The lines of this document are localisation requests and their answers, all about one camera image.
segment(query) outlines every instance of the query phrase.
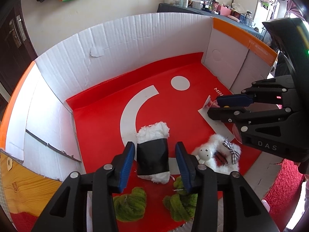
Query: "green yarn ball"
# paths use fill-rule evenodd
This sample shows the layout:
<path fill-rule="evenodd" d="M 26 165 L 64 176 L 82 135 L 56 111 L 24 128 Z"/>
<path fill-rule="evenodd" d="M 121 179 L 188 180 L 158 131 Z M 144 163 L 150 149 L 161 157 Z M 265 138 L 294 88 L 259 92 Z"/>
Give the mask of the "green yarn ball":
<path fill-rule="evenodd" d="M 142 219 L 146 208 L 146 192 L 135 187 L 130 194 L 117 195 L 113 198 L 116 219 L 120 222 L 135 222 Z"/>
<path fill-rule="evenodd" d="M 181 176 L 175 182 L 176 189 L 183 189 Z M 188 194 L 186 190 L 179 190 L 172 196 L 165 196 L 163 205 L 170 211 L 171 217 L 174 221 L 180 222 L 184 220 L 188 222 L 194 217 L 197 203 L 197 194 Z"/>

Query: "pink box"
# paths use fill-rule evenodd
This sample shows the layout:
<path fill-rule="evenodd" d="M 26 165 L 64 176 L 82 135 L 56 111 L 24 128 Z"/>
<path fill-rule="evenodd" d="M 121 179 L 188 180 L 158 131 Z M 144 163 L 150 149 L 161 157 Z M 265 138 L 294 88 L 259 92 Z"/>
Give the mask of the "pink box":
<path fill-rule="evenodd" d="M 226 17 L 231 15 L 231 12 L 232 12 L 229 8 L 221 6 L 221 5 L 217 7 L 217 12 L 219 11 L 220 11 L 220 15 L 226 16 Z"/>

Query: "blue gripper pad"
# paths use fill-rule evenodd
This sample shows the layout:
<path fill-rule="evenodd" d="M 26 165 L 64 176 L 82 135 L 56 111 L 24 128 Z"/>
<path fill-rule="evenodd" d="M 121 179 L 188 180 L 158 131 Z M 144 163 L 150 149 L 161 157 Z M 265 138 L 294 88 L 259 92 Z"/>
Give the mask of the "blue gripper pad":
<path fill-rule="evenodd" d="M 120 170 L 120 180 L 118 184 L 118 189 L 120 193 L 122 193 L 123 190 L 127 187 L 127 183 L 129 180 L 129 175 L 130 175 L 130 171 L 131 171 L 131 167 L 132 167 L 134 155 L 135 155 L 134 143 L 131 142 L 129 150 L 123 155 L 125 156 L 125 160 Z"/>
<path fill-rule="evenodd" d="M 175 146 L 175 154 L 176 154 L 176 160 L 179 167 L 181 180 L 183 182 L 183 186 L 186 189 L 188 193 L 191 192 L 192 184 L 191 184 L 191 178 L 190 178 L 190 171 L 186 164 L 184 154 L 182 153 L 178 143 Z"/>
<path fill-rule="evenodd" d="M 246 94 L 235 94 L 217 97 L 217 103 L 220 107 L 224 106 L 249 106 L 253 103 L 253 99 Z"/>

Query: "door handle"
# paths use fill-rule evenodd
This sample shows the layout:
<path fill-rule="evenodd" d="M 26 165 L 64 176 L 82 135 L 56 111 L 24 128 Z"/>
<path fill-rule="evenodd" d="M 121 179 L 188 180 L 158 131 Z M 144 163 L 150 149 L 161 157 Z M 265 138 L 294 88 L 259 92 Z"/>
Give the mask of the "door handle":
<path fill-rule="evenodd" d="M 21 37 L 23 38 L 23 41 L 26 41 L 27 36 L 25 34 L 23 23 L 22 23 L 20 15 L 16 16 L 16 19 L 17 19 L 17 25 L 18 25 L 18 29 L 19 29 L 19 32 L 21 34 Z"/>
<path fill-rule="evenodd" d="M 13 19 L 9 23 L 9 29 L 10 29 L 10 31 L 7 34 L 7 36 L 5 37 L 4 40 L 6 41 L 8 39 L 8 37 L 12 34 L 14 43 L 15 43 L 16 47 L 19 48 L 21 46 L 21 42 L 20 42 L 19 36 L 16 32 L 16 28 L 15 28 L 15 24 L 14 24 Z"/>

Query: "wooden floor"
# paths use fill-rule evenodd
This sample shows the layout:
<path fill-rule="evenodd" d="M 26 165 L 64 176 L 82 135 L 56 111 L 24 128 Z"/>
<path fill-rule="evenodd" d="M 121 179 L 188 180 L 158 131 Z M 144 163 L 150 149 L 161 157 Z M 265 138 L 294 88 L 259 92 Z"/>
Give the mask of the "wooden floor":
<path fill-rule="evenodd" d="M 7 158 L 0 153 L 2 183 L 10 213 L 27 212 L 38 217 L 61 182 L 38 175 L 16 161 L 8 171 Z"/>

